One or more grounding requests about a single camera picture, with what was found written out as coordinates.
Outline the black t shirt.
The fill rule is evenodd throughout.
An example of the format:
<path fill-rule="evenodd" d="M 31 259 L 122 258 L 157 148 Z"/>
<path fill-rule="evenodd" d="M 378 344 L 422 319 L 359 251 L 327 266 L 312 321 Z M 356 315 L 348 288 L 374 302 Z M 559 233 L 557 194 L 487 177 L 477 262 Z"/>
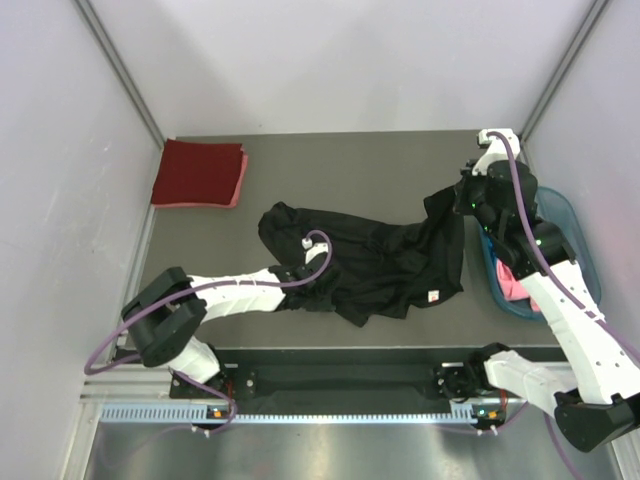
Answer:
<path fill-rule="evenodd" d="M 305 260 L 303 238 L 324 232 L 332 244 L 324 277 L 334 289 L 313 308 L 362 327 L 372 315 L 403 319 L 411 307 L 436 306 L 462 292 L 465 231 L 455 198 L 452 187 L 426 197 L 425 219 L 407 225 L 278 202 L 263 214 L 258 234 L 278 262 L 294 266 Z"/>

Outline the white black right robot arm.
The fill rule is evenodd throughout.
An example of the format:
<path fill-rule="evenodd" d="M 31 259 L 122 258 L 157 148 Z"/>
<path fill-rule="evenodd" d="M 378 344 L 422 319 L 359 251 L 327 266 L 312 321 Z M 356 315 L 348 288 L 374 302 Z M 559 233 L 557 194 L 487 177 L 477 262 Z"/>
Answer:
<path fill-rule="evenodd" d="M 455 210 L 473 216 L 496 256 L 538 306 L 571 372 L 560 376 L 504 345 L 471 359 L 469 388 L 514 393 L 554 419 L 566 440 L 589 452 L 639 428 L 639 367 L 605 329 L 576 254 L 556 224 L 537 213 L 538 182 L 520 163 L 474 160 L 455 186 Z"/>

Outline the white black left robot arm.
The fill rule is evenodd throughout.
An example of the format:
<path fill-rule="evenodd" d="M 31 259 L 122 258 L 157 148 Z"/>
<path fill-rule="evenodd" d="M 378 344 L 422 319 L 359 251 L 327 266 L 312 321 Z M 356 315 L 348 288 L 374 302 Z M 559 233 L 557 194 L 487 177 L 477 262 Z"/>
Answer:
<path fill-rule="evenodd" d="M 166 367 L 189 377 L 203 395 L 216 396 L 228 375 L 215 348 L 196 338 L 200 326 L 252 312 L 330 308 L 340 272 L 324 259 L 222 277 L 171 267 L 125 304 L 121 318 L 144 366 Z"/>

